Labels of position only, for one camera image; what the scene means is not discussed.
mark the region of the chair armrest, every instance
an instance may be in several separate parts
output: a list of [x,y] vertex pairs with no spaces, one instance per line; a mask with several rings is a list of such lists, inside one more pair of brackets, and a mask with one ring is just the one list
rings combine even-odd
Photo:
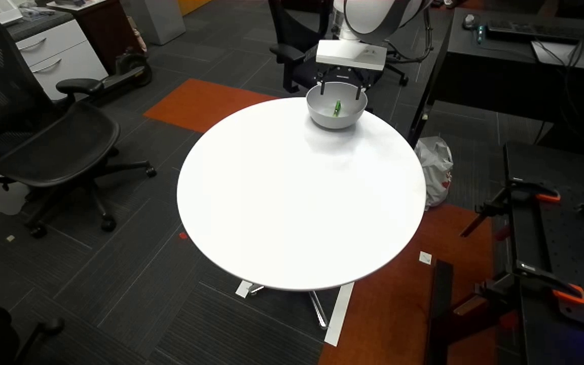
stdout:
[[301,59],[305,59],[305,52],[289,45],[276,45],[269,46],[269,50],[280,59],[280,63],[299,63]]
[[93,95],[102,91],[106,84],[96,79],[63,79],[55,87],[67,95],[73,95],[73,93]]

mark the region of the metal bowl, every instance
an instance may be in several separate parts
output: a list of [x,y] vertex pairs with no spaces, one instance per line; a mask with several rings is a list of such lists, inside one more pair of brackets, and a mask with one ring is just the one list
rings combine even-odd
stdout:
[[315,83],[305,93],[309,119],[326,130],[347,130],[364,111],[369,97],[366,93],[344,81]]

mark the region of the table top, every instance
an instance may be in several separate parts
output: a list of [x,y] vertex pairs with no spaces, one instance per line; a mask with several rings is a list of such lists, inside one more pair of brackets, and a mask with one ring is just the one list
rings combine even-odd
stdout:
[[[573,216],[584,201],[584,156],[539,146],[509,144],[507,172],[525,179],[537,179],[561,192],[561,204],[542,210],[542,227],[548,242],[537,237],[537,218],[531,209],[513,209],[513,256],[531,266],[552,270],[549,254],[566,245],[564,238],[584,241],[584,223]],[[584,250],[571,258],[573,270],[584,267]],[[558,307],[542,299],[542,291],[518,290],[522,352],[526,363],[584,363],[584,324],[564,318]]]
[[280,290],[369,276],[413,237],[426,204],[410,144],[364,111],[320,130],[305,98],[238,110],[188,151],[176,202],[194,245],[219,267]]

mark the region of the orange floor mat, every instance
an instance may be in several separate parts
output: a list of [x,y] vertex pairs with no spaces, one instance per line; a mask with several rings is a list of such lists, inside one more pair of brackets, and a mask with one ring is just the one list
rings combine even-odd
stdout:
[[[421,365],[426,355],[434,266],[419,250],[454,266],[452,302],[493,276],[493,228],[482,223],[470,237],[459,230],[473,210],[443,204],[426,212],[419,232],[389,266],[355,284],[338,347],[324,344],[320,365]],[[450,365],[493,365],[494,332],[487,330],[450,347]]]
[[175,123],[203,134],[225,116],[267,98],[271,98],[271,95],[203,79],[187,79],[143,116],[147,119]]

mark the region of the chair base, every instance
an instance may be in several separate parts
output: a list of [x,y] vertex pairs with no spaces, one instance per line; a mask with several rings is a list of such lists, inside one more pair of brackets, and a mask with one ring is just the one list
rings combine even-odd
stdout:
[[38,324],[33,328],[29,341],[22,344],[22,348],[20,348],[14,365],[23,365],[23,363],[29,363],[25,356],[29,356],[29,352],[33,350],[35,343],[38,343],[38,338],[42,338],[42,341],[52,338],[55,335],[63,332],[63,328],[65,328],[65,319],[63,319],[63,318],[57,318],[57,319],[52,319],[52,321],[38,321]]
[[107,209],[107,202],[104,201],[99,187],[95,185],[95,177],[106,175],[106,173],[115,173],[121,169],[138,169],[141,168],[147,177],[156,175],[156,168],[141,160],[133,163],[107,163],[110,157],[117,156],[119,151],[115,148],[110,149],[106,160],[90,168],[90,172],[79,175],[77,179],[57,187],[46,192],[44,201],[40,202],[38,210],[29,218],[25,227],[33,237],[44,237],[46,227],[44,227],[44,216],[51,212],[51,209],[73,188],[84,188],[89,199],[93,201],[95,209],[102,215],[102,228],[104,230],[113,230],[115,228],[115,218]]

